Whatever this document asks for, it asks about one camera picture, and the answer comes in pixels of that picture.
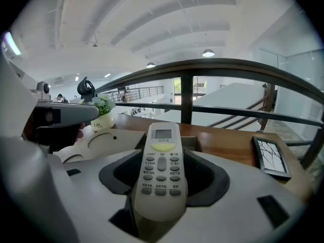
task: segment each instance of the potted plant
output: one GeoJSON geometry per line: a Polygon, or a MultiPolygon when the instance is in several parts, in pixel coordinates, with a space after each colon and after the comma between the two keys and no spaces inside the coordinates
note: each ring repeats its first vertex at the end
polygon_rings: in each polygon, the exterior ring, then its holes
{"type": "Polygon", "coordinates": [[[99,117],[91,121],[92,130],[112,128],[115,125],[111,110],[116,105],[109,99],[108,95],[102,94],[99,97],[94,97],[88,104],[95,105],[99,109],[99,117]]]}

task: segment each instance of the yellow button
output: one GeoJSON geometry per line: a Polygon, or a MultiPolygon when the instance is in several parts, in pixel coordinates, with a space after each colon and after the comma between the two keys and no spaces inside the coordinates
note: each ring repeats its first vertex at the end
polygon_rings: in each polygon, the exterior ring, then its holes
{"type": "Polygon", "coordinates": [[[155,149],[156,151],[166,152],[170,151],[176,146],[175,143],[170,144],[151,144],[151,148],[155,149]]]}

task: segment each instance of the floor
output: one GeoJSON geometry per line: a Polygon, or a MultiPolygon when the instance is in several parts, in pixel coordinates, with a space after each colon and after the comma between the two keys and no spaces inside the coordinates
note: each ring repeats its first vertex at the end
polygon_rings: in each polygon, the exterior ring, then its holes
{"type": "MultiPolygon", "coordinates": [[[[284,141],[303,140],[285,123],[279,120],[269,120],[264,130],[269,133],[277,133],[284,141]]],[[[297,159],[302,159],[309,146],[290,147],[292,153],[297,159]]],[[[324,163],[317,157],[312,165],[306,170],[309,175],[312,186],[316,191],[324,174],[324,163]]]]}

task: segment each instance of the wooden desk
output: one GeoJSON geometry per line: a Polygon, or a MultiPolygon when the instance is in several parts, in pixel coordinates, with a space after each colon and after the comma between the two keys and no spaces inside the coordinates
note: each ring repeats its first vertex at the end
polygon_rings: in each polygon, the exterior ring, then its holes
{"type": "MultiPolygon", "coordinates": [[[[163,122],[161,120],[140,118],[124,114],[114,116],[114,120],[116,123],[113,127],[114,129],[145,131],[146,133],[152,123],[163,122]]],[[[198,137],[204,153],[254,167],[256,166],[256,157],[252,145],[252,137],[256,136],[277,142],[284,154],[292,175],[291,180],[281,183],[296,195],[300,196],[304,202],[307,202],[313,194],[304,169],[277,134],[227,130],[188,124],[179,124],[179,126],[181,136],[198,137]]]]}

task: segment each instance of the remote control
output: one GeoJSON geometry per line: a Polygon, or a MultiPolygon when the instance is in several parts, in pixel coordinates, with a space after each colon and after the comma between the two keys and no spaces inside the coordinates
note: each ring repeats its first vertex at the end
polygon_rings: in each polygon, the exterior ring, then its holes
{"type": "Polygon", "coordinates": [[[176,123],[153,123],[148,130],[135,210],[153,221],[174,220],[186,211],[183,152],[176,123]]]}

